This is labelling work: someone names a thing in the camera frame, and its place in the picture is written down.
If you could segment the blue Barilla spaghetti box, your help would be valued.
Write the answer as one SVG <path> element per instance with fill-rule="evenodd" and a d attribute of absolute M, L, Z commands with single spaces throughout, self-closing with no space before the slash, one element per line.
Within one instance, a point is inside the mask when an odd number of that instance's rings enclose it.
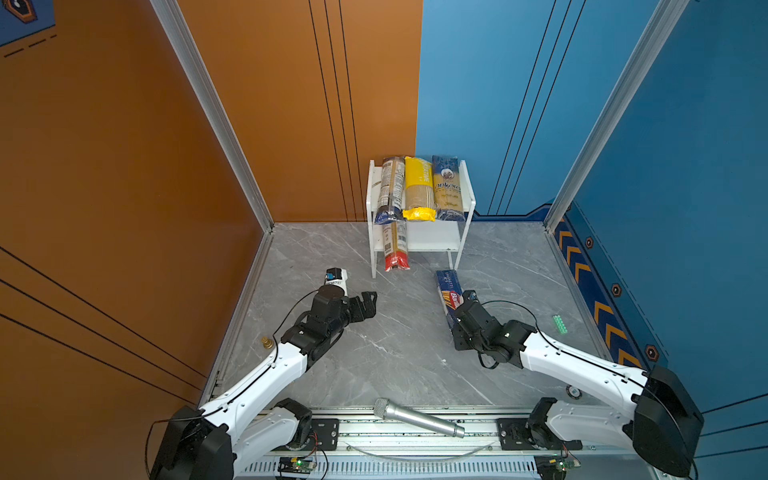
<path fill-rule="evenodd" d="M 439 270 L 436 278 L 446 322 L 448 328 L 453 329 L 457 323 L 456 310 L 463 303 L 458 274 L 455 270 Z"/>

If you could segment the red-ended clear spaghetti bag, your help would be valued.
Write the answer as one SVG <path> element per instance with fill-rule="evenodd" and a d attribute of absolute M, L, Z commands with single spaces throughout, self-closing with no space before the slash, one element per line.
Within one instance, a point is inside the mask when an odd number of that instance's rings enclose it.
<path fill-rule="evenodd" d="M 383 226 L 382 229 L 385 270 L 409 270 L 407 224 L 396 221 Z"/>

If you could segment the clear labelled spaghetti bag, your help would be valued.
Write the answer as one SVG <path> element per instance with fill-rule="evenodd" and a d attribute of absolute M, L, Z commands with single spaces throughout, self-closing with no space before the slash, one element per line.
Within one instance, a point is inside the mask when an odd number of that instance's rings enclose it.
<path fill-rule="evenodd" d="M 403 220 L 403 190 L 405 185 L 405 159 L 390 157 L 381 170 L 380 192 L 374 222 L 385 225 Z"/>

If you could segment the yellow Pastatime spaghetti bag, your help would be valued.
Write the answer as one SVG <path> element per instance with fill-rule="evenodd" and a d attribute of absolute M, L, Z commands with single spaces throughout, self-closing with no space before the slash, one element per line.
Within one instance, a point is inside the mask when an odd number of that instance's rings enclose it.
<path fill-rule="evenodd" d="M 405 158 L 405 201 L 403 215 L 409 221 L 436 220 L 432 164 L 424 159 Z"/>

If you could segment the blue Ankara spaghetti bag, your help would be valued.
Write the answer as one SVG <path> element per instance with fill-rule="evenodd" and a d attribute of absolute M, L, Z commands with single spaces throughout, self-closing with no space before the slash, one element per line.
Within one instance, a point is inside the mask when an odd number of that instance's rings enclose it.
<path fill-rule="evenodd" d="M 431 163 L 437 219 L 461 221 L 464 211 L 458 158 L 433 155 Z"/>

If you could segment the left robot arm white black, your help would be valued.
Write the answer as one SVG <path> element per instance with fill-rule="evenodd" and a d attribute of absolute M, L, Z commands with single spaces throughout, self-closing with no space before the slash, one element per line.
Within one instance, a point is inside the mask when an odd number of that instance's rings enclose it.
<path fill-rule="evenodd" d="M 156 457 L 146 458 L 150 479 L 233 479 L 277 447 L 301 446 L 311 411 L 275 397 L 305 374 L 351 323 L 373 318 L 377 293 L 348 296 L 342 282 L 310 292 L 312 305 L 276 341 L 267 358 L 235 386 L 198 409 L 183 407 L 165 420 Z"/>

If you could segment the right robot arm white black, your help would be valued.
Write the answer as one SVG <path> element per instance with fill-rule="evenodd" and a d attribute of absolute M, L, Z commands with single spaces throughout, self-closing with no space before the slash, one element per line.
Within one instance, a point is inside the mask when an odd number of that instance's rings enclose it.
<path fill-rule="evenodd" d="M 565 451 L 588 441 L 631 449 L 674 477 L 698 477 L 695 453 L 704 416 L 670 369 L 621 365 L 557 341 L 534 324 L 501 323 L 473 290 L 448 307 L 447 322 L 456 350 L 489 358 L 488 369 L 509 364 L 600 400 L 598 406 L 579 406 L 541 398 L 525 424 L 536 448 Z"/>

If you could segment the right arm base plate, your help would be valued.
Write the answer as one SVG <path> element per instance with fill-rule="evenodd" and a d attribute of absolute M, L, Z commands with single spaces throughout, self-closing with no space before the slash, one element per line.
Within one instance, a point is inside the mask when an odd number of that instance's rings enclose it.
<path fill-rule="evenodd" d="M 565 441 L 556 436 L 545 424 L 530 426 L 523 418 L 499 418 L 496 427 L 503 451 L 578 451 L 580 440 Z"/>

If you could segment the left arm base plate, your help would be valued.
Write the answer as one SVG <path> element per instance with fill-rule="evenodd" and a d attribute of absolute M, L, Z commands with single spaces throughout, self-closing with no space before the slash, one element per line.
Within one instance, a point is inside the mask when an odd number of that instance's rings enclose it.
<path fill-rule="evenodd" d="M 278 446 L 273 452 L 283 451 L 310 451 L 315 448 L 315 440 L 319 442 L 319 448 L 325 452 L 336 451 L 339 440 L 339 418 L 320 418 L 311 421 L 307 437 L 301 445 L 294 443 Z"/>

